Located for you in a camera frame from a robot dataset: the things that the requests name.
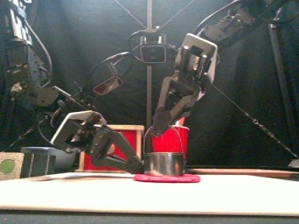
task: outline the stainless steel cup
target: stainless steel cup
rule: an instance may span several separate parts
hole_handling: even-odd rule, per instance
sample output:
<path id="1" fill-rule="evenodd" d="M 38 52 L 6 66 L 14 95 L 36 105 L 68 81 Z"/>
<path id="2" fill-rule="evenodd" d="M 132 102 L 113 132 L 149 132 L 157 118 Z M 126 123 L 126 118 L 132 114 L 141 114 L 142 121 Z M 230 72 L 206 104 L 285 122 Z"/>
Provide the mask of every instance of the stainless steel cup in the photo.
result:
<path id="1" fill-rule="evenodd" d="M 144 174 L 153 176 L 181 176 L 182 171 L 182 153 L 150 152 L 144 154 Z"/>

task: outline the black backdrop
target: black backdrop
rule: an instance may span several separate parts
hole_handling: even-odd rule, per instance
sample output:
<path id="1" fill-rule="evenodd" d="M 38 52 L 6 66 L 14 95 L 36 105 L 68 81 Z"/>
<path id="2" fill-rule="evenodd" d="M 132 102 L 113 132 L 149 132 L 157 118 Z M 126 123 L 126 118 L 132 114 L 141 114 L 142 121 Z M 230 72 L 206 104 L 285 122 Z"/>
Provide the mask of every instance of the black backdrop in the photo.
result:
<path id="1" fill-rule="evenodd" d="M 153 0 L 153 26 L 164 25 L 162 33 L 169 45 L 180 46 L 184 35 L 192 32 L 200 21 L 229 2 Z M 185 10 L 169 21 L 188 4 Z M 33 10 L 30 11 L 32 28 L 52 57 L 54 84 L 74 94 L 73 81 L 82 86 L 92 67 L 108 56 L 126 51 L 130 34 L 144 29 L 146 1 L 41 0 L 37 6 L 36 15 Z M 297 21 L 296 19 L 277 29 L 294 127 L 299 99 Z M 162 79 L 172 74 L 170 59 L 166 63 L 153 66 L 153 110 Z M 134 63 L 122 78 L 122 86 L 97 98 L 97 110 L 109 124 L 145 125 L 145 76 L 145 65 Z M 288 118 L 266 24 L 257 27 L 241 41 L 220 53 L 214 86 L 264 124 L 285 145 L 296 147 L 286 128 Z M 30 111 L 17 107 L 12 116 L 9 135 L 1 142 L 4 146 L 33 124 Z M 185 126 L 190 129 L 188 165 L 281 166 L 288 165 L 292 159 L 289 153 L 260 131 L 214 89 L 210 89 L 196 103 Z M 38 135 L 32 133 L 9 150 L 17 151 L 21 146 L 45 144 Z"/>

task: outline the black cable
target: black cable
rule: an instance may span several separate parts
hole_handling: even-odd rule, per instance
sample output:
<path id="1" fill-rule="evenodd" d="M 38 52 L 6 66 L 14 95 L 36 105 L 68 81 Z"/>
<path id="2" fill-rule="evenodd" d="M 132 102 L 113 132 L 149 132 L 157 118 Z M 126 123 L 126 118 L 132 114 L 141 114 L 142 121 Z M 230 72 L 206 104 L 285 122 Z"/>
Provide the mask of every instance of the black cable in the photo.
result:
<path id="1" fill-rule="evenodd" d="M 85 90 L 86 91 L 86 87 L 88 87 L 88 84 L 89 84 L 89 79 L 90 79 L 90 76 L 92 74 L 94 73 L 96 69 L 98 67 L 101 67 L 104 64 L 112 62 L 113 60 L 117 60 L 117 59 L 121 59 L 124 57 L 132 57 L 132 53 L 130 52 L 121 52 L 121 53 L 117 53 L 114 54 L 113 56 L 108 57 L 106 59 L 101 60 L 94 66 L 93 68 L 90 69 L 90 71 L 88 72 L 88 78 L 86 78 L 86 82 L 85 82 L 85 85 L 84 85 L 84 88 L 82 88 L 82 91 Z"/>
<path id="2" fill-rule="evenodd" d="M 144 62 L 142 62 L 142 61 L 136 57 L 136 55 L 133 54 L 133 49 L 132 49 L 132 39 L 133 39 L 133 37 L 134 37 L 134 36 L 140 36 L 140 35 L 142 35 L 142 34 L 145 34 L 145 31 L 144 31 L 144 30 L 141 30 L 141 31 L 136 31 L 136 32 L 129 36 L 128 41 L 126 41 L 126 49 L 128 49 L 128 51 L 132 53 L 132 56 L 134 57 L 134 59 L 136 59 L 140 63 L 144 64 Z"/>
<path id="3" fill-rule="evenodd" d="M 37 132 L 40 134 L 41 139 L 46 142 L 46 144 L 49 144 L 50 146 L 54 146 L 50 141 L 48 140 L 48 138 L 45 137 L 45 135 L 42 134 L 42 130 L 41 130 L 41 124 L 44 122 L 44 120 L 46 119 L 46 116 L 44 117 L 44 119 L 40 121 L 38 120 L 38 116 L 37 116 L 37 111 L 34 111 L 34 120 L 36 120 L 36 129 Z"/>
<path id="4" fill-rule="evenodd" d="M 45 58 L 46 58 L 46 60 L 48 60 L 48 67 L 49 67 L 49 68 L 48 68 L 48 72 L 49 72 L 49 76 L 52 76 L 52 57 L 50 57 L 50 55 L 49 55 L 49 53 L 48 53 L 48 51 L 46 51 L 46 48 L 45 48 L 42 42 L 41 42 L 40 38 L 37 37 L 37 35 L 36 35 L 34 31 L 33 31 L 33 28 L 32 28 L 30 25 L 28 24 L 26 20 L 24 20 L 24 23 L 25 23 L 25 25 L 26 25 L 26 27 L 28 27 L 28 29 L 29 29 L 29 31 L 30 31 L 30 33 L 32 33 L 34 39 L 37 40 L 37 42 L 38 42 L 38 44 L 40 44 L 40 46 L 41 46 L 42 51 L 44 51 Z"/>

